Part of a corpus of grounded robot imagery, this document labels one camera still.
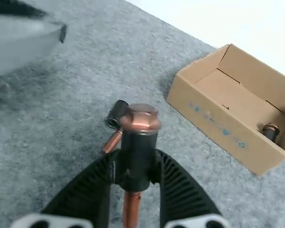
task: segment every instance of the black plastic grip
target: black plastic grip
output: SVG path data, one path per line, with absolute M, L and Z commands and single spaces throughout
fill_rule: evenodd
M 206 214 L 219 214 L 205 190 L 166 153 L 160 157 L 153 182 L 160 184 L 160 227 L 169 221 Z
M 112 155 L 95 160 L 61 190 L 42 213 L 87 219 L 95 228 L 108 227 Z
M 43 17 L 48 15 L 40 9 L 18 0 L 0 0 L 0 14 L 20 17 Z

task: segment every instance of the black tool jaw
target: black tool jaw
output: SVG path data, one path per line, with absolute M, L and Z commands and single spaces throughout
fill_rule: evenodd
M 87 219 L 94 228 L 107 228 L 109 192 L 118 184 L 120 150 L 94 161 L 73 179 L 42 211 L 45 214 Z M 220 215 L 203 188 L 174 159 L 156 150 L 149 180 L 160 184 L 160 227 L 174 220 Z
M 152 182 L 160 184 L 160 227 L 169 221 L 218 214 L 204 189 L 174 159 L 157 150 L 160 161 Z

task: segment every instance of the white tool part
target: white tool part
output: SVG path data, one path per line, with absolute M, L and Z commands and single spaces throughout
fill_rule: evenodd
M 0 75 L 49 54 L 65 34 L 66 25 L 49 16 L 0 15 Z
M 10 228 L 93 228 L 93 225 L 85 219 L 33 213 L 16 220 Z

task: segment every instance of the gray carpet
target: gray carpet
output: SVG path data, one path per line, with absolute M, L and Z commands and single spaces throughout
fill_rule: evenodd
M 285 228 L 285 163 L 252 175 L 165 102 L 175 73 L 214 48 L 122 0 L 51 2 L 38 5 L 69 24 L 66 43 L 0 77 L 0 228 L 40 211 L 101 156 L 112 133 L 103 121 L 117 99 L 159 109 L 158 148 L 204 187 L 233 227 Z M 112 228 L 122 227 L 122 202 L 113 187 Z M 158 186 L 143 193 L 139 227 L 159 227 Z

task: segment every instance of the copper bolt head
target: copper bolt head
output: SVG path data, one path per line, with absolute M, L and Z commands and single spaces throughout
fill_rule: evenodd
M 124 130 L 137 131 L 140 134 L 156 133 L 160 127 L 158 110 L 148 104 L 132 104 L 121 117 L 120 126 Z

